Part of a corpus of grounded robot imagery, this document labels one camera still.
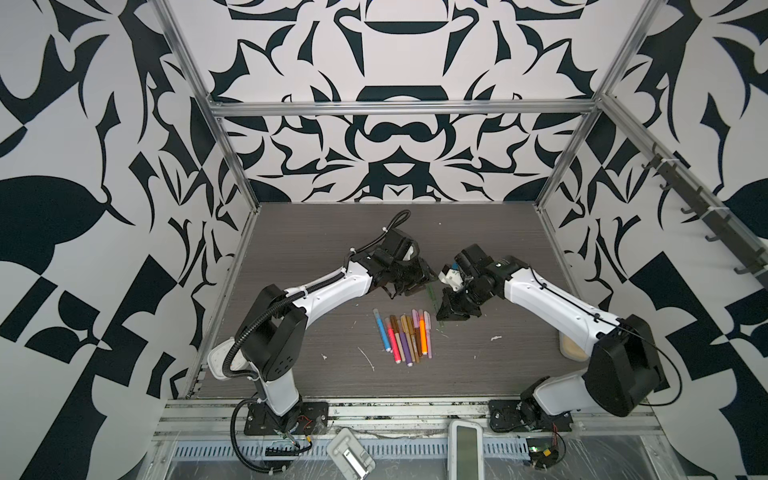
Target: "purple marker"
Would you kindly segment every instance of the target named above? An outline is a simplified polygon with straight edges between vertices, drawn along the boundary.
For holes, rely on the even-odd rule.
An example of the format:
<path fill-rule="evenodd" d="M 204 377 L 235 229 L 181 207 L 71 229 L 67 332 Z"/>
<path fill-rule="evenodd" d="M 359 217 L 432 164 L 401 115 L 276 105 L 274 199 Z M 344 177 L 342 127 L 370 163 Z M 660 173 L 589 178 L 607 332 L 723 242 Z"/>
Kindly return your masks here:
<path fill-rule="evenodd" d="M 402 351 L 406 355 L 406 364 L 408 366 L 413 366 L 413 358 L 411 357 L 410 349 L 411 343 L 408 341 L 408 336 L 405 334 L 405 332 L 408 331 L 408 327 L 406 326 L 407 321 L 405 315 L 400 317 L 400 340 L 402 341 Z"/>

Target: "blue marker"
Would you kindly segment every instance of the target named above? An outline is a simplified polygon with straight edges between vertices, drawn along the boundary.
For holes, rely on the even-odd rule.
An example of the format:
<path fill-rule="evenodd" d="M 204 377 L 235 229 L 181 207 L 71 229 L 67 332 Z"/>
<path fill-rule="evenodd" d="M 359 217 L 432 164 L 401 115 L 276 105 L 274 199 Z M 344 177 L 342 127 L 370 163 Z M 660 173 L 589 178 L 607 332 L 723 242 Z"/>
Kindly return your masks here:
<path fill-rule="evenodd" d="M 379 324 L 379 333 L 382 334 L 382 340 L 384 340 L 384 349 L 387 352 L 392 352 L 392 347 L 389 345 L 389 339 L 386 338 L 386 331 L 384 330 L 384 324 L 382 323 L 382 317 L 379 316 L 379 309 L 373 309 L 373 314 L 376 315 L 376 323 Z"/>

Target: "transparent plastic sheet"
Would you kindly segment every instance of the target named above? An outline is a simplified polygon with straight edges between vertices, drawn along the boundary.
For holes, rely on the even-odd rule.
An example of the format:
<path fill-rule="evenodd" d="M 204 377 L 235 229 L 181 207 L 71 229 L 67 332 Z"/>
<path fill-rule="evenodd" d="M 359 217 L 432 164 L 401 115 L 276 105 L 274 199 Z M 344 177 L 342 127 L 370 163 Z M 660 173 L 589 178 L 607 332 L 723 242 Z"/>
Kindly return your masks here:
<path fill-rule="evenodd" d="M 652 480 L 658 478 L 649 459 L 644 440 L 639 435 L 596 435 L 566 438 L 564 459 L 547 471 L 534 470 L 520 460 L 487 458 L 487 480 Z M 411 458 L 395 460 L 376 458 L 370 480 L 443 480 L 448 478 L 446 458 Z M 237 460 L 189 460 L 172 458 L 168 480 L 257 480 L 269 478 L 251 472 Z M 284 480 L 343 480 L 329 458 L 296 460 L 283 474 L 272 478 Z"/>

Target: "perforated metal strip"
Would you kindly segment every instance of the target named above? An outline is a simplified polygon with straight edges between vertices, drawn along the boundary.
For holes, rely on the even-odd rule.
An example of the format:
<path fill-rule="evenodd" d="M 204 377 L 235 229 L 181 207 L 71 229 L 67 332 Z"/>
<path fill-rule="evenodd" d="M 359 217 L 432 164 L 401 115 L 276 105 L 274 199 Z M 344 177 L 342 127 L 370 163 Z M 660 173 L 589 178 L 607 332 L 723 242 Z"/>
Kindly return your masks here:
<path fill-rule="evenodd" d="M 313 447 L 300 458 L 305 460 L 327 460 L 329 439 L 318 439 Z M 361 439 L 360 443 L 371 456 L 378 460 L 386 459 L 430 459 L 448 458 L 448 439 Z M 243 440 L 240 450 L 247 458 L 264 459 L 266 447 L 289 449 L 284 441 L 273 440 Z M 528 443 L 525 439 L 517 438 L 486 438 L 483 439 L 483 450 L 486 458 L 506 458 L 510 460 L 529 460 Z M 232 445 L 228 440 L 206 442 L 179 442 L 174 453 L 177 462 L 199 462 L 217 460 L 236 460 Z M 295 456 L 270 456 L 269 460 L 296 459 Z"/>

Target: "black mounting plate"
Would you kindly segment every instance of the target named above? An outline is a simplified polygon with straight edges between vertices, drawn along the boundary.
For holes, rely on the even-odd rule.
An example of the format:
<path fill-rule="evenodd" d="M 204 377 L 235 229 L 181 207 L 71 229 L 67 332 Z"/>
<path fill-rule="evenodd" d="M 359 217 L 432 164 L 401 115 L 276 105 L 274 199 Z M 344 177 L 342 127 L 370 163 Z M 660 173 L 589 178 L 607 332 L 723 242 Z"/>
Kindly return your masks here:
<path fill-rule="evenodd" d="M 274 435 L 278 426 L 267 415 L 266 403 L 252 403 L 248 405 L 248 416 L 245 421 L 245 435 Z M 309 420 L 299 418 L 298 427 L 294 433 L 297 435 L 317 435 L 323 433 L 328 424 L 327 402 L 302 402 L 299 417 L 307 417 Z"/>
<path fill-rule="evenodd" d="M 551 432 L 553 425 L 559 432 L 571 431 L 571 413 L 549 416 L 541 409 L 530 409 L 530 405 L 526 400 L 491 400 L 488 402 L 488 410 L 491 413 L 488 426 L 498 433 L 534 430 Z"/>

